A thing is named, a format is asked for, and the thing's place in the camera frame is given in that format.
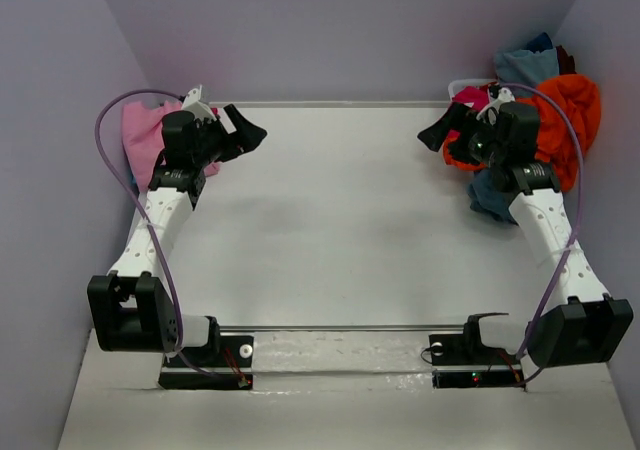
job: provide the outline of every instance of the pink cloth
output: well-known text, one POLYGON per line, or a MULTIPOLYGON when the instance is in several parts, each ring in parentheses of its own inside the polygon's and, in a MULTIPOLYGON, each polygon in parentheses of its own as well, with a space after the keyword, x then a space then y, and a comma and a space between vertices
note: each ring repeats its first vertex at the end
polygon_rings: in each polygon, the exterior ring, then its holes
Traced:
POLYGON ((453 97, 452 101, 464 103, 479 112, 489 103, 489 93, 478 87, 465 87, 453 97))
MULTIPOLYGON (((149 109, 142 102, 133 102, 122 109, 122 143, 141 192, 147 191, 153 176, 153 165, 164 148, 162 117, 180 110, 181 106, 180 102, 164 102, 161 107, 149 109)), ((204 174, 208 177, 219 170, 220 164, 212 163, 204 169, 204 174)))

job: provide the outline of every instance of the black plastic part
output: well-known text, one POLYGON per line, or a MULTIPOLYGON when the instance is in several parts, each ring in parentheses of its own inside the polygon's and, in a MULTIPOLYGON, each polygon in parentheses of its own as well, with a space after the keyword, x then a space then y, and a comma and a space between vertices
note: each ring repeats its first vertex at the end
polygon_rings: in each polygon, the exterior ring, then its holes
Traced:
POLYGON ((460 132, 449 143, 454 160, 487 167, 533 163, 537 150, 540 118, 535 107, 519 102, 500 106, 496 122, 491 125, 478 112, 454 102, 431 127, 418 134, 429 150, 437 152, 450 130, 460 132))
POLYGON ((491 167, 491 180, 501 193, 515 198, 518 194, 533 194, 534 190, 552 188, 561 190, 560 181, 550 163, 533 162, 491 167))
POLYGON ((608 362, 632 320, 628 300, 573 298, 542 316, 527 351, 541 368, 608 362))
POLYGON ((244 153, 252 152, 267 136, 267 131, 264 128, 247 120, 235 105, 227 105, 224 107, 224 111, 236 131, 228 136, 228 142, 218 159, 221 162, 233 160, 244 153))
POLYGON ((87 287, 100 348, 105 351, 171 352, 177 340, 171 299, 157 277, 94 276, 87 287), (135 308, 121 302, 135 298, 135 308))
POLYGON ((511 365, 519 365, 514 355, 504 349, 486 347, 480 339, 479 320, 495 314, 471 315, 464 324, 462 333, 436 333, 429 335, 429 345, 438 351, 431 352, 431 363, 438 367, 490 366, 504 365, 505 361, 498 351, 509 360, 511 365))
MULTIPOLYGON (((516 370, 520 381, 524 379, 521 370, 516 370)), ((513 387, 517 382, 511 370, 491 371, 449 371, 433 372, 433 388, 495 388, 513 387)))
POLYGON ((213 369, 216 376, 199 374, 188 368, 179 357, 174 357, 163 363, 158 384, 167 390, 252 390, 253 374, 250 369, 253 356, 242 358, 239 350, 245 344, 253 347, 253 337, 222 335, 219 342, 219 351, 211 351, 206 347, 183 350, 184 356, 190 363, 199 368, 213 369), (245 374, 248 385, 240 385, 240 379, 227 365, 223 356, 223 352, 227 349, 231 351, 236 363, 245 374))
POLYGON ((249 122, 234 105, 227 105, 224 110, 236 128, 231 134, 220 120, 201 121, 186 110, 162 118, 164 149, 158 155, 149 189, 187 192, 195 209, 205 184, 205 167, 251 152, 267 136, 266 130, 249 122))
POLYGON ((500 85, 490 85, 488 91, 491 98, 498 98, 500 95, 500 85))
POLYGON ((418 134, 418 139, 432 152, 440 151, 449 130, 462 126, 470 112, 466 105, 452 103, 440 120, 418 134))

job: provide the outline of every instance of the orange cloth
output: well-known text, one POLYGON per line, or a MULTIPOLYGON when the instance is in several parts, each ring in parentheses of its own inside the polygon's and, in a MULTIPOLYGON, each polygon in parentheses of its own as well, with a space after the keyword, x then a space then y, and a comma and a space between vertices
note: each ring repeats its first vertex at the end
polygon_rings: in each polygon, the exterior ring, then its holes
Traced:
MULTIPOLYGON (((600 126, 602 109, 596 84, 584 75, 560 75, 542 82, 537 89, 551 97, 567 114, 578 135, 582 154, 586 155, 600 126)), ((569 130, 560 115, 542 98, 519 98, 518 102, 533 105, 538 109, 540 130, 536 158, 543 162, 551 162, 562 191, 568 192, 573 187, 578 173, 578 159, 569 130)), ((442 152, 444 161, 462 170, 475 171, 484 168, 484 165, 470 165, 453 160, 447 146, 456 138, 448 137, 445 140, 442 152)))

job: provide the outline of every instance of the pile of clothes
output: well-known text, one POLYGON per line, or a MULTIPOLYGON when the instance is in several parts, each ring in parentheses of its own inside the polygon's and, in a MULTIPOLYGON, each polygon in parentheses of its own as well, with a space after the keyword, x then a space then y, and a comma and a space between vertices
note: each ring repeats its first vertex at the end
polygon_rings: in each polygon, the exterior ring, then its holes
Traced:
MULTIPOLYGON (((493 62, 498 82, 525 84, 551 97, 569 117, 578 135, 582 153, 586 155, 600 125, 600 94, 594 82, 576 73, 574 58, 561 46, 554 47, 549 35, 543 33, 522 49, 496 53, 493 62)), ((467 87, 453 101, 480 111, 489 103, 487 88, 488 85, 467 87)), ((551 162, 562 191, 568 192, 578 173, 578 159, 569 130, 558 113, 541 97, 529 97, 526 91, 518 89, 513 93, 517 101, 537 108, 540 130, 536 158, 551 162)), ((449 155, 447 146, 457 136, 453 130, 449 133, 443 145, 443 156, 447 164, 475 173, 467 189, 471 197, 471 209, 486 213, 497 221, 516 223, 504 196, 493 187, 489 170, 484 165, 458 162, 449 155)))

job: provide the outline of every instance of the fabric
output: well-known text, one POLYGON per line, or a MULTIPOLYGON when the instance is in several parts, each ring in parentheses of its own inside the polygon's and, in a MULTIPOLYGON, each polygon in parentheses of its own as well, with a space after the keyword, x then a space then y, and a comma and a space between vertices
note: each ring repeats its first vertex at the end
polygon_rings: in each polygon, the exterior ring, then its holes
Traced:
POLYGON ((476 173, 467 187, 467 194, 471 198, 470 207, 474 212, 490 215, 497 222, 516 223, 509 213, 504 195, 495 189, 488 168, 476 173))
MULTIPOLYGON (((583 155, 586 155, 598 134, 601 116, 600 92, 595 83, 584 75, 561 75, 547 80, 537 88, 551 97, 567 114, 576 130, 583 155)), ((551 105, 542 98, 521 98, 538 109, 540 131, 536 158, 551 162, 563 192, 568 192, 578 173, 573 141, 564 121, 551 105)))
POLYGON ((465 87, 458 92, 451 101, 464 103, 466 106, 479 112, 489 103, 489 93, 478 87, 465 87))
POLYGON ((567 53, 562 45, 556 47, 556 52, 558 53, 558 67, 560 69, 560 75, 572 75, 577 73, 575 59, 567 53))
MULTIPOLYGON (((131 173, 141 192, 147 191, 153 166, 164 148, 162 117, 180 110, 181 106, 180 102, 165 102, 161 107, 149 109, 142 102, 132 102, 122 109, 122 143, 131 173)), ((219 169, 219 163, 212 163, 205 168, 204 174, 215 175, 219 169)))
POLYGON ((551 50, 553 48, 553 42, 551 41, 551 37, 547 34, 547 32, 542 32, 536 38, 531 40, 524 46, 525 50, 529 50, 530 52, 544 52, 545 50, 551 50))
MULTIPOLYGON (((523 83, 530 87, 560 75, 558 53, 555 48, 533 53, 530 50, 498 52, 493 56, 496 75, 501 83, 523 83)), ((524 90, 514 89, 516 97, 525 97, 524 90)))

